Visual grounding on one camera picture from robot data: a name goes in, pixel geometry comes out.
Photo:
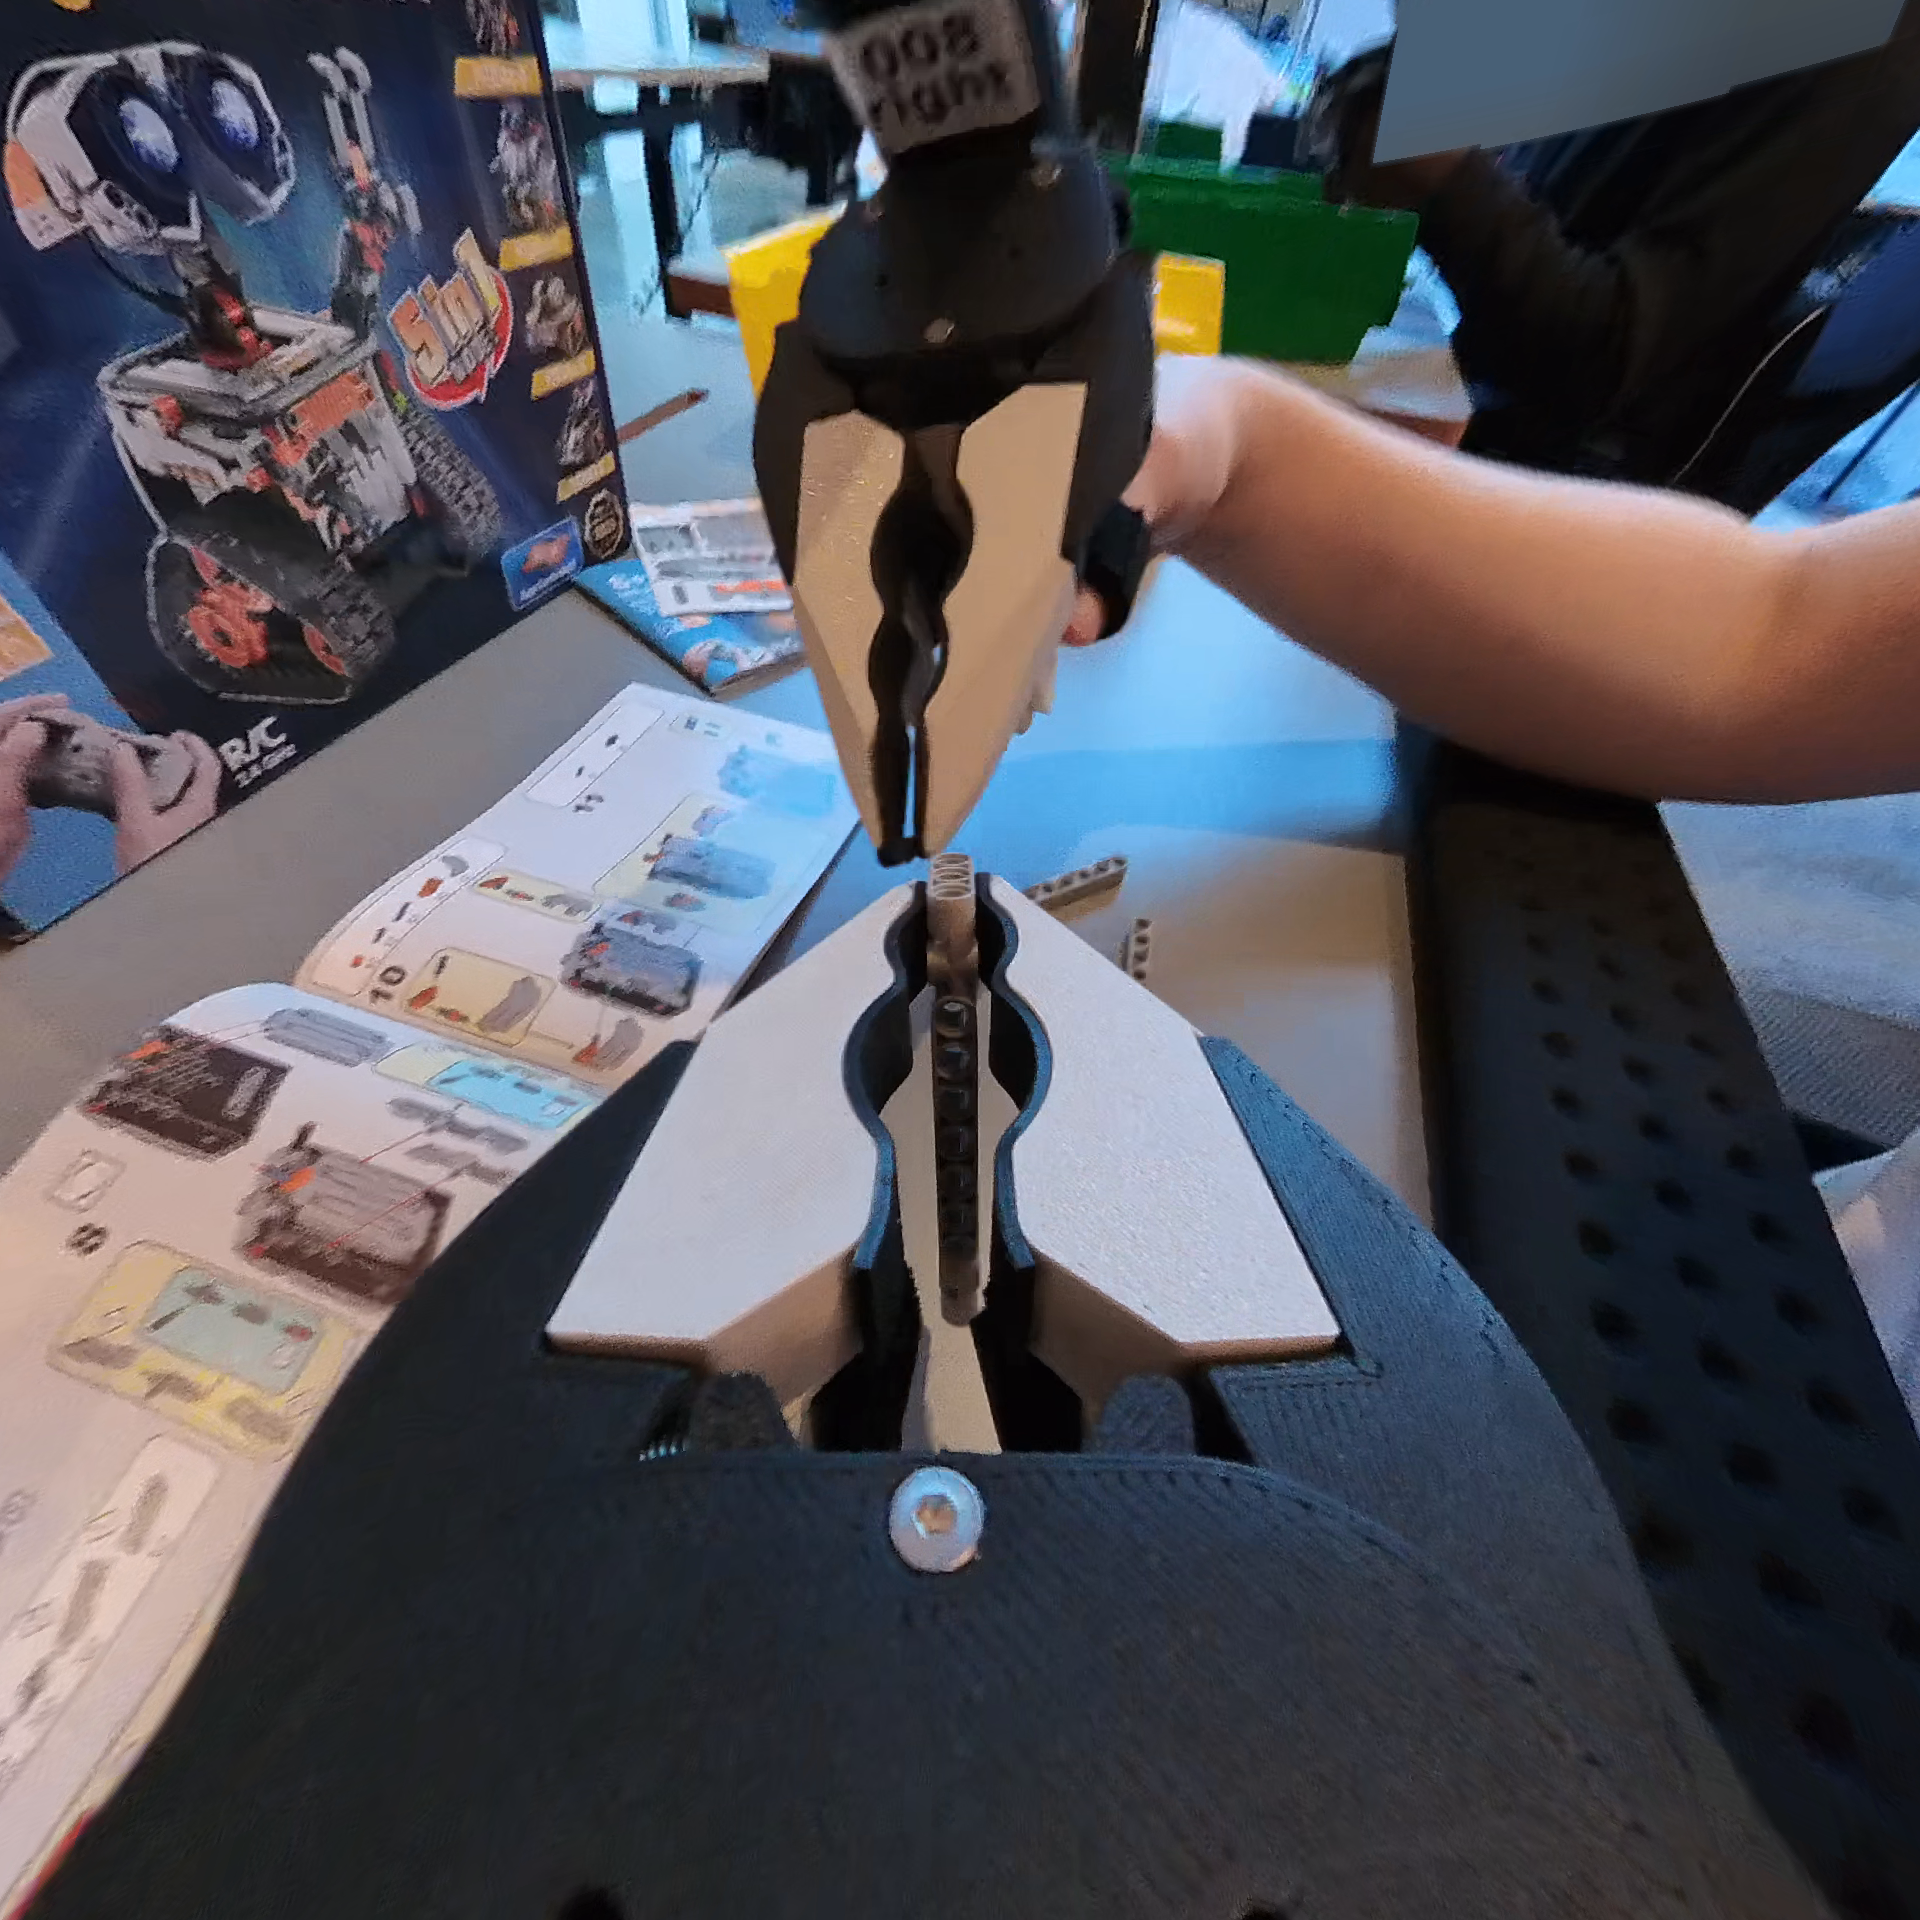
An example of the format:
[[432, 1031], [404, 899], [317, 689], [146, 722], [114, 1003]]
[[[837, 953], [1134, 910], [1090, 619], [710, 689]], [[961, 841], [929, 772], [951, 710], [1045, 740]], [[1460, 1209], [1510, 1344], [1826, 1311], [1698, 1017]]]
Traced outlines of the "grey beam with end connector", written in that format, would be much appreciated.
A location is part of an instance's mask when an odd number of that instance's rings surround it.
[[987, 1143], [981, 1143], [981, 879], [961, 850], [928, 866], [928, 987], [929, 987], [929, 1238], [937, 1311], [961, 1328], [987, 1289]]

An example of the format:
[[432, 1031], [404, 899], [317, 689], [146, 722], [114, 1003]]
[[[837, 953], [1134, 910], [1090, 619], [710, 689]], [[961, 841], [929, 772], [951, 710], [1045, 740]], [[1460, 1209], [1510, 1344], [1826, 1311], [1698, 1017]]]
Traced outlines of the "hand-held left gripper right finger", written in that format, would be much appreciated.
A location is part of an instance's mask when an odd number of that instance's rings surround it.
[[1202, 1048], [1157, 987], [981, 886], [993, 1131], [993, 1271], [1014, 1361], [1090, 1436], [1112, 1382], [1327, 1361], [1342, 1304]]

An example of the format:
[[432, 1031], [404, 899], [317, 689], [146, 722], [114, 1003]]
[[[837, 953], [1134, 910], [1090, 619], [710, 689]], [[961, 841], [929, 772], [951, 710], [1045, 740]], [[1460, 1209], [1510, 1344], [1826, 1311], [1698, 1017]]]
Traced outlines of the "person's right forearm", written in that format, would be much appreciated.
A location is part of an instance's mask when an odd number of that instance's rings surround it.
[[1213, 571], [1501, 761], [1655, 806], [1920, 791], [1920, 520], [1772, 534], [1501, 468], [1224, 367]]

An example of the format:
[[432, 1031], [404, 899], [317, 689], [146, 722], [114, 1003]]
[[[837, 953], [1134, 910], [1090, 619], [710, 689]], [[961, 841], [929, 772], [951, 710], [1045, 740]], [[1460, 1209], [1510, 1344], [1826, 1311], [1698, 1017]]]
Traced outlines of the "green storage bin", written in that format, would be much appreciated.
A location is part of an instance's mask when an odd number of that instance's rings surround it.
[[1134, 196], [1134, 245], [1157, 264], [1218, 264], [1218, 347], [1276, 367], [1348, 367], [1367, 324], [1403, 308], [1417, 257], [1411, 210], [1327, 196], [1319, 175], [1125, 155], [1103, 154]]

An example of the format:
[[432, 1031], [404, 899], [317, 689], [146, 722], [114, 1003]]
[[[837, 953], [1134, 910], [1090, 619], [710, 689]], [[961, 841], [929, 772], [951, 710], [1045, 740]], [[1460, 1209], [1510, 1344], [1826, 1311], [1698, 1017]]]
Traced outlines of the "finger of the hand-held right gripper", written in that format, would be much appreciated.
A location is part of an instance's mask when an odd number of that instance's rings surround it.
[[1073, 604], [1069, 488], [1081, 379], [1031, 379], [955, 430], [973, 546], [937, 600], [951, 669], [928, 700], [928, 850], [951, 850], [993, 778], [1014, 730], [1048, 710], [1048, 657]]
[[866, 841], [913, 834], [906, 832], [906, 619], [874, 580], [874, 525], [899, 491], [899, 430], [866, 412], [824, 412], [806, 421], [806, 488], [793, 488], [793, 628], [806, 657], [829, 710], [829, 740], [846, 761], [846, 791], [858, 806]]

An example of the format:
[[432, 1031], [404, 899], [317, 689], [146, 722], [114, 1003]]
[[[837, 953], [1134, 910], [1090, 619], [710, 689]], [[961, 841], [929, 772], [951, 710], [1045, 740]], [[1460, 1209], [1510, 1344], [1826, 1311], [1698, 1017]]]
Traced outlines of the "yellow storage bin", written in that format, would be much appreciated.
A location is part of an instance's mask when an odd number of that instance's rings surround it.
[[[793, 316], [806, 264], [809, 264], [829, 226], [837, 226], [837, 210], [729, 245], [752, 388], [767, 388], [767, 373], [775, 373], [775, 331]], [[1218, 324], [1224, 324], [1224, 264], [1157, 257], [1157, 347], [1161, 360], [1218, 360]]]

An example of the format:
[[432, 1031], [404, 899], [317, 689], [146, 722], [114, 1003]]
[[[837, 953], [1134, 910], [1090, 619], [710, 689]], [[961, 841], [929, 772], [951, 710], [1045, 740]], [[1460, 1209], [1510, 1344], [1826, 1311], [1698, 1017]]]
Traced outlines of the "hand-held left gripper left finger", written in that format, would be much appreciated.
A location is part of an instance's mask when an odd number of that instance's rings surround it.
[[562, 1298], [554, 1354], [767, 1377], [809, 1444], [899, 1444], [913, 1270], [890, 1093], [913, 1066], [913, 886], [710, 1017]]

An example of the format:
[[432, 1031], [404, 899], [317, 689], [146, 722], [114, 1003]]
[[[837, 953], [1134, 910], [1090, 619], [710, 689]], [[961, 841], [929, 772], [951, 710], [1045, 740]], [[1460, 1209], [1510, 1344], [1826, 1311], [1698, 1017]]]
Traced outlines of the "brown-edged office desk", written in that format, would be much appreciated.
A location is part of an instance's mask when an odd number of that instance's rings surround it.
[[583, 182], [600, 165], [609, 137], [638, 137], [648, 190], [671, 196], [671, 182], [680, 182], [671, 137], [710, 127], [710, 107], [735, 85], [767, 85], [775, 56], [757, 56], [757, 45], [653, 56], [627, 36], [590, 36], [583, 22], [541, 22], [541, 71], [554, 93], [562, 175]]

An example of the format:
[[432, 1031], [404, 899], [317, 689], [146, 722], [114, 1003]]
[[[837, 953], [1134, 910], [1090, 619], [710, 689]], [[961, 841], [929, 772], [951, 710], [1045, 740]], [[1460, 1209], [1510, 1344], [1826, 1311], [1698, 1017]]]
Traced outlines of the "black perforated pad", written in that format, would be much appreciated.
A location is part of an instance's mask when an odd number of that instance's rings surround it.
[[1655, 806], [1411, 753], [1430, 1184], [1829, 1913], [1920, 1913], [1920, 1446]]

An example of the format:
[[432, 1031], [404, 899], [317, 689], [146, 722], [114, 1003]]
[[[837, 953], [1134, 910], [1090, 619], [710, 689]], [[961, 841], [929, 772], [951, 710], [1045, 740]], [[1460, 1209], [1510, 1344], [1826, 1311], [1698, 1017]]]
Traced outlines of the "blue booklet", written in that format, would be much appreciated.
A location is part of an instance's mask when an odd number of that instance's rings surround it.
[[671, 657], [691, 689], [739, 689], [806, 657], [793, 610], [671, 610], [638, 557], [583, 562], [575, 589], [600, 610], [617, 610], [653, 657]]

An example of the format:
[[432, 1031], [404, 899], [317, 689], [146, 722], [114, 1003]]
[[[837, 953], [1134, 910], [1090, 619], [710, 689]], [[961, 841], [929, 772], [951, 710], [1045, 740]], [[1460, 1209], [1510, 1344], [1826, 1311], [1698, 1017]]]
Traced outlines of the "open instruction manual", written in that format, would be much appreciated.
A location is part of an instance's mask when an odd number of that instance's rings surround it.
[[279, 987], [122, 1042], [0, 1222], [10, 1913], [171, 1723], [317, 1406], [664, 1042], [691, 1042], [851, 834], [824, 722], [618, 686]]

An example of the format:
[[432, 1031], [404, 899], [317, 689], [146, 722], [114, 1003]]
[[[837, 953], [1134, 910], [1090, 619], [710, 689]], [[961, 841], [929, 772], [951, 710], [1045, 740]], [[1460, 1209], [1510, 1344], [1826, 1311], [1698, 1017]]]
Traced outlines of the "blue robot kit box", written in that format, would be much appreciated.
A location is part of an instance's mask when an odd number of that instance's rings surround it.
[[541, 10], [0, 10], [10, 946], [474, 657], [627, 491]]

